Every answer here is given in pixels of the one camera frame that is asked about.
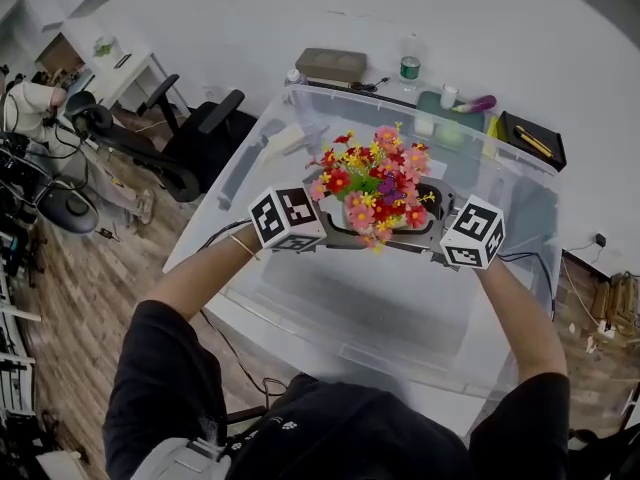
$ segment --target bracelet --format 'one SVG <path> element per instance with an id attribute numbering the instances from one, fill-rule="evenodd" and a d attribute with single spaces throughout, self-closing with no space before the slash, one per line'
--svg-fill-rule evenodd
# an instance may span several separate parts
<path id="1" fill-rule="evenodd" d="M 229 235 L 229 238 L 231 238 L 231 240 L 233 240 L 235 243 L 237 243 L 240 247 L 242 247 L 249 254 L 251 254 L 251 256 L 253 256 L 257 261 L 260 261 L 260 258 L 258 258 L 258 255 L 255 252 L 253 252 L 251 249 L 249 249 L 244 243 L 242 243 L 242 240 L 240 240 L 237 236 Z"/>

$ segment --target black tray with pen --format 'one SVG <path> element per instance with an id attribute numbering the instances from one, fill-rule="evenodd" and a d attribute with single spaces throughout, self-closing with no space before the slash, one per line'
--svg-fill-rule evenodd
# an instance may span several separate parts
<path id="1" fill-rule="evenodd" d="M 503 112 L 498 120 L 497 135 L 498 139 L 526 151 L 558 172 L 567 165 L 562 136 L 557 132 Z"/>

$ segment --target black sleeve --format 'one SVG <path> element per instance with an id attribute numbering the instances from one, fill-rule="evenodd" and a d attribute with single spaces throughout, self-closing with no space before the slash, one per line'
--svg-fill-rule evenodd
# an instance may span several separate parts
<path id="1" fill-rule="evenodd" d="M 543 373 L 500 402 L 471 434 L 477 478 L 563 479 L 567 474 L 569 379 Z"/>
<path id="2" fill-rule="evenodd" d="M 224 439 L 225 418 L 217 359 L 176 311 L 142 302 L 124 338 L 103 429 L 109 477 L 128 480 L 165 439 L 207 438 L 212 422 Z"/>

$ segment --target purple object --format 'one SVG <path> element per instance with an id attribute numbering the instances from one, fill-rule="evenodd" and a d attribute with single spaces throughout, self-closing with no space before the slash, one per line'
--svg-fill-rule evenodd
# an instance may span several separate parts
<path id="1" fill-rule="evenodd" d="M 497 103 L 498 100 L 496 100 L 495 96 L 488 95 L 470 101 L 469 103 L 453 107 L 451 110 L 453 112 L 458 112 L 459 114 L 472 114 L 475 112 L 484 112 L 485 110 L 489 110 L 490 108 L 495 107 Z"/>
<path id="2" fill-rule="evenodd" d="M 382 194 L 384 204 L 391 206 L 398 199 L 404 197 L 404 193 L 396 189 L 396 179 L 393 174 L 388 174 L 386 179 L 378 185 L 378 191 Z"/>

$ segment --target black shirt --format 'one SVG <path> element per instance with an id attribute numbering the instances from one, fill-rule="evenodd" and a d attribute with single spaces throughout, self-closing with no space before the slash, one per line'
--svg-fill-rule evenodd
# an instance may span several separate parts
<path id="1" fill-rule="evenodd" d="M 140 304 L 124 340 L 104 426 L 107 473 L 128 480 L 170 437 L 226 442 L 216 358 L 170 307 Z M 227 446 L 228 480 L 561 479 L 567 470 L 569 381 L 538 375 L 507 395 L 472 433 L 450 430 L 394 395 L 302 376 Z"/>

